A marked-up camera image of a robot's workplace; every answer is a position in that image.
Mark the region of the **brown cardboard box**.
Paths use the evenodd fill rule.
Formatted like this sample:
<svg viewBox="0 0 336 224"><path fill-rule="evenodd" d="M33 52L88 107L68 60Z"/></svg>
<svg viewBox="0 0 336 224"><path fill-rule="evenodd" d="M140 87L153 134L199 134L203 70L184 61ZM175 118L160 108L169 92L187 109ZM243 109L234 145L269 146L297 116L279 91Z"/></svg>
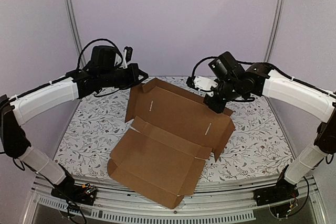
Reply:
<svg viewBox="0 0 336 224"><path fill-rule="evenodd" d="M135 86L125 116L131 127L110 153L108 175L173 209L194 193L209 157L220 157L235 129L231 115L157 78Z"/></svg>

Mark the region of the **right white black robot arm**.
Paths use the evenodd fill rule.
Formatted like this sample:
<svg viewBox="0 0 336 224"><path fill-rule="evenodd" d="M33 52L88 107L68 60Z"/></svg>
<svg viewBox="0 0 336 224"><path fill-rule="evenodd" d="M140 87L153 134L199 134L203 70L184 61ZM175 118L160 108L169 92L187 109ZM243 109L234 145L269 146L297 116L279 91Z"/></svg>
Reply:
<svg viewBox="0 0 336 224"><path fill-rule="evenodd" d="M316 138L283 169L271 190L276 201L284 200L308 172L335 154L335 93L289 76L268 62L249 62L245 69L245 63L228 51L210 59L208 66L216 78L196 76L194 84L206 92L204 103L212 111L222 113L228 102L255 95L284 102L320 121Z"/></svg>

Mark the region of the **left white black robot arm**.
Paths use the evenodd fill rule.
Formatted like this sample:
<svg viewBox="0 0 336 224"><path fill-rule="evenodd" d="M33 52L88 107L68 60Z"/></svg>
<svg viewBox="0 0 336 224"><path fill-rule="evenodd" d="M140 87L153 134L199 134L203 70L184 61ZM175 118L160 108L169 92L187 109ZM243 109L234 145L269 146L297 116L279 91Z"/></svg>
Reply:
<svg viewBox="0 0 336 224"><path fill-rule="evenodd" d="M121 91L141 84L149 75L137 63L130 61L132 51L131 47L120 51L116 46L95 46L91 59L84 67L76 66L56 80L20 95L1 96L4 154L47 179L67 200L75 199L78 188L73 176L31 143L24 125L68 102L92 94L99 97L104 88Z"/></svg>

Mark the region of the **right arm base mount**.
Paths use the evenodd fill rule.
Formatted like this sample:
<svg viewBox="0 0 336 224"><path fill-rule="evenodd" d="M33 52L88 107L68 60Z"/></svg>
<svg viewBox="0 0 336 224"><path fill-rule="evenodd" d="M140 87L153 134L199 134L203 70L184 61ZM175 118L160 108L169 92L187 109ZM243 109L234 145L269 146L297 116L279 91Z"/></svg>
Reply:
<svg viewBox="0 0 336 224"><path fill-rule="evenodd" d="M284 178L278 179L276 184L273 186L253 191L253 199L256 201L257 206L273 204L298 196L299 192L296 185L287 182Z"/></svg>

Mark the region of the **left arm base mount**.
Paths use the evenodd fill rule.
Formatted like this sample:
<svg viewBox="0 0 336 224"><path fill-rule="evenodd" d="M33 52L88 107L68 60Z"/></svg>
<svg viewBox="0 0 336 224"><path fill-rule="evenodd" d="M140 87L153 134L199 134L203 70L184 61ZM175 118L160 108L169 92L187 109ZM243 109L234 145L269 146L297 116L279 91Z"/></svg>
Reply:
<svg viewBox="0 0 336 224"><path fill-rule="evenodd" d="M76 185L73 178L66 178L59 185L54 185L51 191L53 197L64 200L72 200L88 206L93 206L98 188L90 183Z"/></svg>

